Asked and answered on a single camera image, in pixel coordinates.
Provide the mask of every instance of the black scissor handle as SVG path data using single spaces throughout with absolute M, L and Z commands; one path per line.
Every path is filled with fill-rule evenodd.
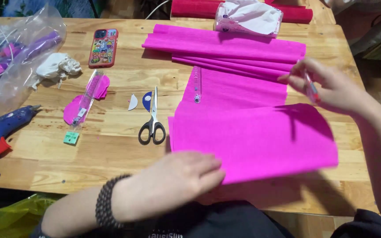
M 138 134 L 138 140 L 139 140 L 139 143 L 140 144 L 143 144 L 143 145 L 147 145 L 149 144 L 150 140 L 151 140 L 151 124 L 152 124 L 152 118 L 149 122 L 146 122 L 139 130 L 139 134 Z M 145 129 L 148 129 L 148 139 L 146 141 L 142 140 L 140 138 L 140 135 L 142 134 L 142 132 L 145 130 Z
M 155 133 L 158 128 L 162 131 L 162 139 L 159 141 L 155 138 Z M 164 129 L 164 126 L 160 122 L 156 122 L 154 125 L 154 134 L 152 135 L 152 139 L 154 140 L 154 144 L 161 144 L 166 139 L 166 129 Z

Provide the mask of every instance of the plastic bag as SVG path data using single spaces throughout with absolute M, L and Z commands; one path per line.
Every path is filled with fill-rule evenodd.
M 33 16 L 0 25 L 0 116 L 25 102 L 40 77 L 36 68 L 58 51 L 65 37 L 60 13 L 48 5 Z
M 39 224 L 45 210 L 57 198 L 34 194 L 11 206 L 0 209 L 0 238 L 27 238 Z

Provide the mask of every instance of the phone camera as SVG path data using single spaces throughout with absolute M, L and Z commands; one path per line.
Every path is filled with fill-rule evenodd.
M 95 38 L 104 38 L 107 34 L 107 30 L 97 30 L 95 31 Z

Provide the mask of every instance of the red phone case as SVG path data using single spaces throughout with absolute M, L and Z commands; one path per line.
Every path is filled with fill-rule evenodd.
M 96 38 L 93 34 L 91 54 L 89 55 L 89 68 L 108 68 L 114 65 L 116 58 L 117 39 L 119 31 L 117 29 L 99 29 L 106 30 L 102 38 Z

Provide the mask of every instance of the bracelet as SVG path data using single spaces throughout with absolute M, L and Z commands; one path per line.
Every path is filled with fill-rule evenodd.
M 124 224 L 118 222 L 113 216 L 111 195 L 113 194 L 113 187 L 116 183 L 127 177 L 130 177 L 130 175 L 120 175 L 107 181 L 99 192 L 95 208 L 95 218 L 100 227 L 108 229 L 121 229 L 124 227 Z

